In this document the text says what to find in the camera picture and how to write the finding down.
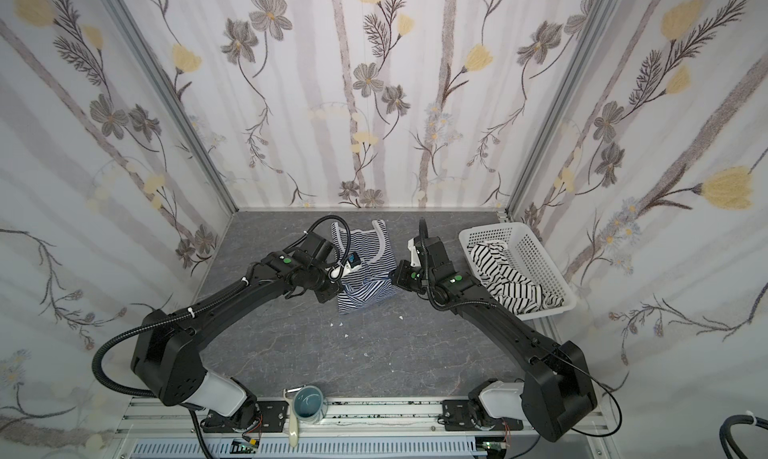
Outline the blue white striped tank top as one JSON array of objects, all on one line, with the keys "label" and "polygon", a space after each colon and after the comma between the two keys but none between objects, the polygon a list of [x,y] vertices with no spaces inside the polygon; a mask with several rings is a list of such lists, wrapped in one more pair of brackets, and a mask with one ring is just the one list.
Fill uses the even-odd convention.
[{"label": "blue white striped tank top", "polygon": [[350,253],[360,259],[357,269],[345,272],[338,294],[338,311],[350,314],[396,294],[389,273],[397,266],[384,220],[371,221],[369,230],[352,230]]}]

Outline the black white striped tank top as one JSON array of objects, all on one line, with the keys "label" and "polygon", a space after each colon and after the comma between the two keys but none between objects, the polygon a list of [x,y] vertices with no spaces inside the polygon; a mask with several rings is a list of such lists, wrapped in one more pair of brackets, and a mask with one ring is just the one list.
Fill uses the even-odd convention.
[{"label": "black white striped tank top", "polygon": [[487,240],[470,249],[470,260],[478,277],[495,300],[515,315],[536,313],[563,305],[563,300],[522,274],[508,257],[509,247],[500,240]]}]

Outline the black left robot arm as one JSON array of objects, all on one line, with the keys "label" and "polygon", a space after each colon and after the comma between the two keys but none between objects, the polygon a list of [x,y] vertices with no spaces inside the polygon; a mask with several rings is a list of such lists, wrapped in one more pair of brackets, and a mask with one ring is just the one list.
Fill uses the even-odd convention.
[{"label": "black left robot arm", "polygon": [[148,315],[138,334],[132,372],[166,406],[206,408],[233,417],[254,396],[233,379],[206,368],[201,352],[221,333],[269,301],[294,292],[332,296],[326,260],[332,244],[315,233],[291,250],[269,253],[240,280],[185,310]]}]

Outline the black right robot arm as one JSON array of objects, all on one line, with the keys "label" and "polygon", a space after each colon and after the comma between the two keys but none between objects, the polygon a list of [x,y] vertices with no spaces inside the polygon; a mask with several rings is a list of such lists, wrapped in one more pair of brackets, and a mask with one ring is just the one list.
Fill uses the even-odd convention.
[{"label": "black right robot arm", "polygon": [[524,372],[522,413],[542,438],[559,440],[597,407],[578,346],[557,343],[503,307],[478,279],[454,267],[440,239],[415,237],[409,249],[418,264],[400,261],[389,274],[392,284],[470,322],[518,364]]}]

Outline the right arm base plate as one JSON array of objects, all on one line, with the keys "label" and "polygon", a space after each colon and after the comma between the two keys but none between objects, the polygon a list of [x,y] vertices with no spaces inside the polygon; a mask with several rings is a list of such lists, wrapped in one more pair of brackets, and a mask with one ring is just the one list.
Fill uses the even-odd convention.
[{"label": "right arm base plate", "polygon": [[477,400],[446,399],[441,402],[441,407],[437,422],[448,432],[510,432],[524,429],[521,420],[489,416]]}]

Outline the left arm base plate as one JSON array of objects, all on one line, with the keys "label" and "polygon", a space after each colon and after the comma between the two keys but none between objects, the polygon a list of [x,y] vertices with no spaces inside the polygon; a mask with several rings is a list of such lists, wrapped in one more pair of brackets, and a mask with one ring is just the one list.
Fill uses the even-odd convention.
[{"label": "left arm base plate", "polygon": [[287,418],[288,402],[285,400],[246,400],[232,416],[209,411],[200,425],[206,433],[281,433]]}]

